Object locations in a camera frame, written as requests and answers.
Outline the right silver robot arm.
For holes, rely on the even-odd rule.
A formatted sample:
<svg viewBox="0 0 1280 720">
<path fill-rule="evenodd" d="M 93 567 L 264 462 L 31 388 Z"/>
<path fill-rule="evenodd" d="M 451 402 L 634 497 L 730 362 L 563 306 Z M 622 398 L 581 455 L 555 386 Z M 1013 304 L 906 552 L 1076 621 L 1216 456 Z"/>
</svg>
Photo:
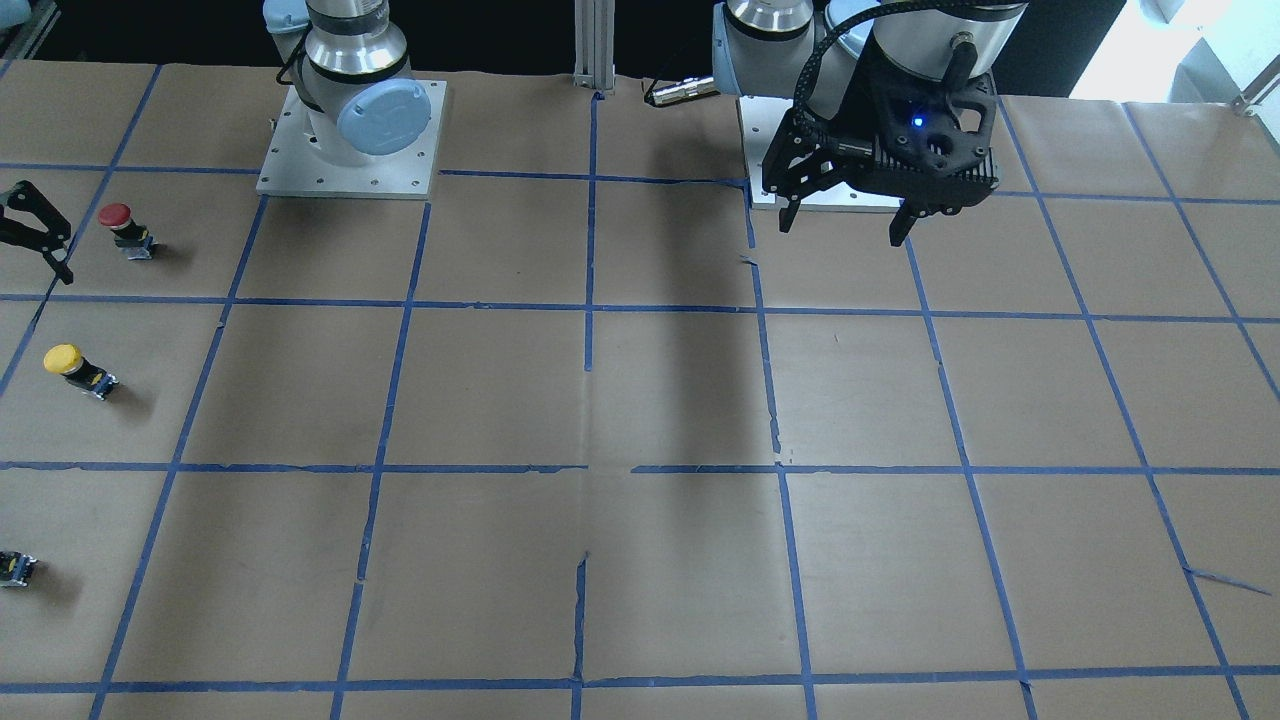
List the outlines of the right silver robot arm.
<svg viewBox="0 0 1280 720">
<path fill-rule="evenodd" d="M 288 88 L 256 184 L 273 197 L 426 199 L 443 86 L 411 74 L 385 1 L 265 1 Z"/>
</svg>

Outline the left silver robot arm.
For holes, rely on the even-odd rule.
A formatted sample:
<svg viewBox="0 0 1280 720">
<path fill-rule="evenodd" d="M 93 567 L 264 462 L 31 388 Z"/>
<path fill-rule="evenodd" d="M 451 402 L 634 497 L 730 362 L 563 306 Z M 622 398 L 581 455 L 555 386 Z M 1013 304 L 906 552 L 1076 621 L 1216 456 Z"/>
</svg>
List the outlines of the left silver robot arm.
<svg viewBox="0 0 1280 720">
<path fill-rule="evenodd" d="M 762 160 L 781 232 L 838 184 L 900 201 L 890 242 L 1002 182 L 993 64 L 1028 3 L 722 1 L 712 77 L 724 95 L 787 100 Z"/>
</svg>

